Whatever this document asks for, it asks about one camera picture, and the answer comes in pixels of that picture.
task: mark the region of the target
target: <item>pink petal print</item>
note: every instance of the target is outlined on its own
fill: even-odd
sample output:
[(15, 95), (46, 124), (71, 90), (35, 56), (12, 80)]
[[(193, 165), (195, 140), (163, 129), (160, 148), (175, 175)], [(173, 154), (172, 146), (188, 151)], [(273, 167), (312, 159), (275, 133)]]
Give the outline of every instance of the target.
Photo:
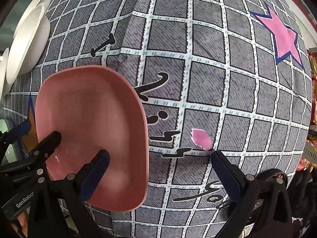
[(210, 150), (212, 146), (212, 140), (202, 129), (191, 129), (191, 140), (194, 142), (196, 146), (201, 147), (203, 150)]

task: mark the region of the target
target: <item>pink star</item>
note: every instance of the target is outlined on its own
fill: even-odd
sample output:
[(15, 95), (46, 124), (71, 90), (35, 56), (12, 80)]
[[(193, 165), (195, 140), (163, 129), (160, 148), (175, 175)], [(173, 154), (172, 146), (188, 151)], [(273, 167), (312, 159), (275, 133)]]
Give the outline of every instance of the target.
[(298, 34), (293, 29), (286, 26), (274, 10), (268, 5), (266, 6), (269, 15), (258, 14), (255, 12), (250, 13), (273, 34), (276, 64), (291, 55), (304, 69), (300, 53), (296, 47)]

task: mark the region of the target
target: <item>screw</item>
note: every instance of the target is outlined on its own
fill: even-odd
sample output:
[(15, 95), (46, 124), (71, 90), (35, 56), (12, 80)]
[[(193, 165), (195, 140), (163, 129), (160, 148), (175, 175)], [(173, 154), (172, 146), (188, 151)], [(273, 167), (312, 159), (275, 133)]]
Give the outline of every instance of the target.
[(42, 168), (38, 169), (36, 173), (40, 176), (41, 174), (43, 174), (43, 169)]
[(43, 183), (45, 181), (45, 178), (44, 177), (40, 177), (39, 179), (38, 179), (38, 182), (39, 183)]
[(279, 184), (282, 184), (282, 183), (283, 183), (283, 179), (282, 179), (282, 178), (279, 178), (279, 177), (276, 179), (276, 181), (277, 181)]
[(253, 180), (254, 180), (254, 176), (253, 176), (253, 175), (250, 175), (250, 174), (246, 175), (245, 178), (246, 178), (247, 180), (249, 180), (249, 181), (253, 181)]
[(75, 175), (74, 174), (69, 174), (68, 176), (67, 176), (67, 179), (68, 180), (73, 180), (75, 178)]

